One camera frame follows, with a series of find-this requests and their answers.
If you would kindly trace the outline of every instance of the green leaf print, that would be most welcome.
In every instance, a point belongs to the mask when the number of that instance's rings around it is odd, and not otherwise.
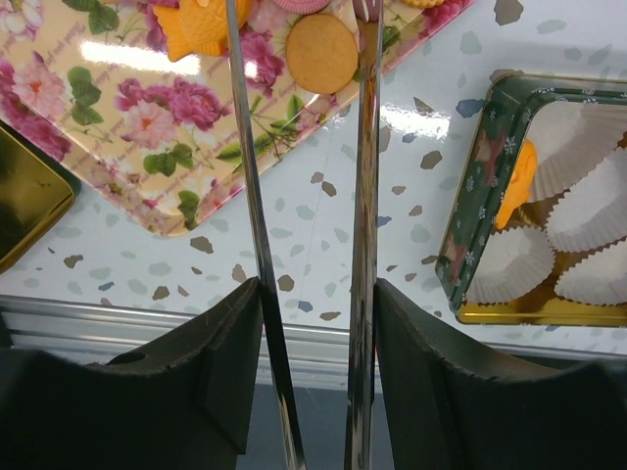
[[[99,5],[98,0],[63,0],[63,3],[78,12],[91,12]]]
[[[92,34],[115,31],[120,27],[120,17],[111,7],[98,6],[89,12],[89,30]]]
[[[176,163],[183,168],[192,169],[194,167],[192,149],[188,145],[176,144],[170,154],[174,157]]]
[[[74,67],[68,71],[68,82],[72,86],[74,106],[70,116],[78,125],[103,122],[102,116],[91,106],[98,103],[102,91],[91,82],[91,72],[85,67]]]
[[[172,154],[148,155],[144,159],[144,169],[148,174],[172,176],[176,171],[176,158]]]
[[[393,25],[383,28],[383,54],[385,54],[394,44],[401,40],[401,32]]]
[[[72,87],[79,83],[91,83],[91,72],[85,67],[73,67],[68,72],[68,82]]]
[[[270,124],[270,127],[274,129],[276,135],[293,135],[297,132],[296,123],[293,120],[291,122],[286,119],[276,120]]]
[[[272,148],[273,141],[269,135],[262,134],[255,139],[254,145],[256,157],[259,158],[261,155],[263,155],[265,152]]]
[[[86,106],[81,106],[79,103],[76,103],[72,107],[70,115],[72,119],[74,119],[74,122],[79,125],[99,124],[104,121],[97,111]]]
[[[251,107],[251,114],[257,110],[261,101],[262,101],[262,97],[258,95],[255,98],[255,101],[253,102],[253,106]]]
[[[180,204],[177,209],[183,214],[185,218],[185,228],[187,230],[193,230],[198,226],[196,222],[196,211],[200,204],[200,197],[193,191],[181,191],[178,193],[178,199]]]
[[[217,155],[217,159],[232,165],[241,164],[242,148],[240,147],[239,142],[233,142],[224,147]]]
[[[292,95],[292,98],[290,98],[290,101],[287,103],[287,119],[298,120],[298,114],[304,107],[305,103],[303,103],[303,100],[296,95]]]
[[[98,103],[102,91],[89,82],[81,81],[76,86],[72,86],[72,94],[79,105],[89,107]]]

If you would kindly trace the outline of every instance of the round cookie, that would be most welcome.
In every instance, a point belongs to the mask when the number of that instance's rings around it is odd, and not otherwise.
[[[336,17],[303,17],[287,36],[287,67],[294,81],[312,93],[330,95],[353,78],[359,53],[355,37]]]

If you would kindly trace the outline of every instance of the paper cupcake liner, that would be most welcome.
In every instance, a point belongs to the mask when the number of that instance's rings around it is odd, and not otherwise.
[[[614,151],[570,188],[546,230],[561,252],[587,252],[627,236],[627,152]]]
[[[538,228],[519,227],[488,240],[466,299],[473,304],[503,304],[518,299],[552,272],[555,253]]]
[[[585,258],[557,280],[555,293],[580,304],[627,303],[627,241]]]
[[[615,148],[627,130],[627,107],[556,102],[531,121],[526,138],[538,152],[529,202],[569,188]]]

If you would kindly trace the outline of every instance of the tray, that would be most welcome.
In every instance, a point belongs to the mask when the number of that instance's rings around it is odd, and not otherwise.
[[[472,1],[424,14],[389,2],[384,72]],[[326,11],[357,40],[351,2]],[[296,86],[284,47],[298,18],[263,0],[242,29],[260,171],[359,93],[357,78],[332,96]],[[170,63],[151,5],[0,2],[0,41],[0,118],[148,230],[184,234],[241,190],[227,59]]]

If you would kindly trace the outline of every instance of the speckled surface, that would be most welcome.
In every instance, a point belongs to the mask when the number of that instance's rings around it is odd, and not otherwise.
[[[625,78],[625,14],[620,0],[477,0],[384,78],[380,276],[482,341],[627,353],[625,329],[459,325],[433,271],[491,79]],[[349,325],[357,118],[354,105],[262,178],[289,323]],[[241,195],[191,234],[164,239],[85,190],[0,278],[0,294],[199,312],[255,271]]]

